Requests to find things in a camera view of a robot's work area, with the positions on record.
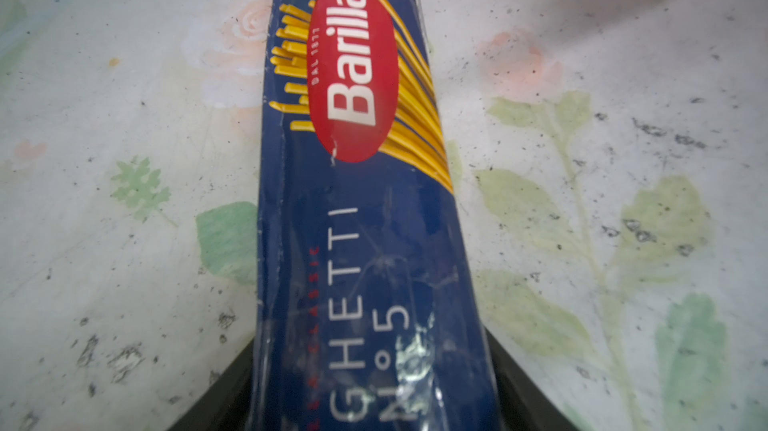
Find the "white surface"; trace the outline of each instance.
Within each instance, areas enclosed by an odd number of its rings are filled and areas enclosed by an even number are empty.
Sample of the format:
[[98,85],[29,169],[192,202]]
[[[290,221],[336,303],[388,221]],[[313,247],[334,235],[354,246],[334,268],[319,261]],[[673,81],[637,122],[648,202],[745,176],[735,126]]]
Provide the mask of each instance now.
[[[0,62],[11,73],[0,79],[0,429],[164,429],[254,332],[254,286],[202,268],[195,217],[257,201],[270,0],[19,2],[31,29],[0,36],[6,56],[23,44],[13,62]],[[0,0],[0,26],[11,6]],[[696,423],[738,429],[745,399],[768,404],[768,0],[422,0],[422,12],[492,330],[559,407],[593,429],[665,429],[655,335],[672,303],[709,296],[726,329],[726,376]],[[506,71],[508,80],[494,77]],[[527,244],[487,209],[473,173],[511,170],[548,192],[581,233],[555,147],[486,114],[495,96],[556,102],[569,90],[588,93],[591,111],[607,116],[590,119],[568,147],[585,162],[575,187],[598,266],[617,246],[602,227],[627,233],[621,209],[640,189],[664,176],[696,187],[710,239],[667,263],[680,274],[673,282],[619,295],[616,273],[600,283],[584,260]],[[650,136],[634,120],[665,134]],[[149,157],[171,193],[145,222],[110,196],[116,162],[134,156]],[[507,317],[489,310],[528,310],[487,292],[484,280],[498,279],[487,270],[508,282],[528,277],[581,321],[595,355],[542,356],[503,336]],[[604,297],[625,302],[618,336],[629,380],[604,337]],[[237,316],[227,329],[222,313]],[[634,421],[622,389],[638,397]]]

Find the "pasta package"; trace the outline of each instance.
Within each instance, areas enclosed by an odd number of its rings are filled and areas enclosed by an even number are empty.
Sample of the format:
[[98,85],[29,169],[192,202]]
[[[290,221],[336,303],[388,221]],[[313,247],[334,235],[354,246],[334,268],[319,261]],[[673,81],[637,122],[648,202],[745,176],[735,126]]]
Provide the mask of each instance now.
[[499,429],[417,0],[274,0],[248,429]]

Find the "blue pasta package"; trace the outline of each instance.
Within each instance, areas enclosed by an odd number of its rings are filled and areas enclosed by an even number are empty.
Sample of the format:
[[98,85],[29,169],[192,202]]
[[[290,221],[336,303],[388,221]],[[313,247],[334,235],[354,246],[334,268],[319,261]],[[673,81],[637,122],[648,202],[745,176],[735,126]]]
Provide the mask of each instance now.
[[417,0],[274,0],[248,429],[499,429]]

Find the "plant stem print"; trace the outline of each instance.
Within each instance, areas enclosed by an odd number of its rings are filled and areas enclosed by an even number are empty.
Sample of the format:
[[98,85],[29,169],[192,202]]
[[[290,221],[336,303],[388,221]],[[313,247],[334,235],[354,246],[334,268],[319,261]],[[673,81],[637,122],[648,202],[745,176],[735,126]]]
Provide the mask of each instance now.
[[139,161],[138,156],[134,156],[128,163],[118,161],[120,174],[113,176],[112,181],[118,182],[120,186],[111,196],[134,209],[133,216],[141,222],[146,222],[152,212],[157,212],[171,225],[178,227],[160,209],[160,205],[170,199],[170,191],[168,186],[159,189],[160,170],[150,170],[149,164],[149,158]]
[[[677,281],[677,273],[668,264],[709,243],[709,212],[688,178],[663,177],[655,186],[640,189],[621,208],[614,224],[603,228],[616,246],[607,263],[600,264],[590,236],[592,210],[579,183],[578,167],[582,165],[569,152],[579,130],[593,119],[590,95],[569,91],[552,102],[536,103],[498,97],[487,113],[506,126],[536,129],[554,145],[575,204],[574,216],[560,209],[538,183],[508,169],[477,170],[475,180],[485,207],[505,231],[542,252],[588,267],[590,296],[595,296],[598,305],[602,336],[590,336],[574,313],[545,299],[527,278],[510,279],[503,271],[478,274],[478,287],[487,294],[478,304],[488,308],[483,310],[487,319],[527,353],[596,363],[619,389],[632,430],[651,429],[622,342],[624,305],[648,283]],[[532,273],[531,278],[538,282],[538,275]],[[696,424],[712,410],[726,382],[727,333],[712,299],[691,293],[681,303],[671,304],[655,341],[665,428],[698,429]],[[607,356],[597,349],[606,349]],[[570,406],[565,411],[583,431],[596,429]]]

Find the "barilla spaghetti package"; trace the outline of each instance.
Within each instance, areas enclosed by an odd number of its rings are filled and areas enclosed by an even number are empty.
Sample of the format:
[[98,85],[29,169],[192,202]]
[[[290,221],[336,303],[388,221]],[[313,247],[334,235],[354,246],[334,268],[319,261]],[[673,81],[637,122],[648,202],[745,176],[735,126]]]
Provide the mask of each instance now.
[[499,429],[416,0],[274,0],[249,429]]

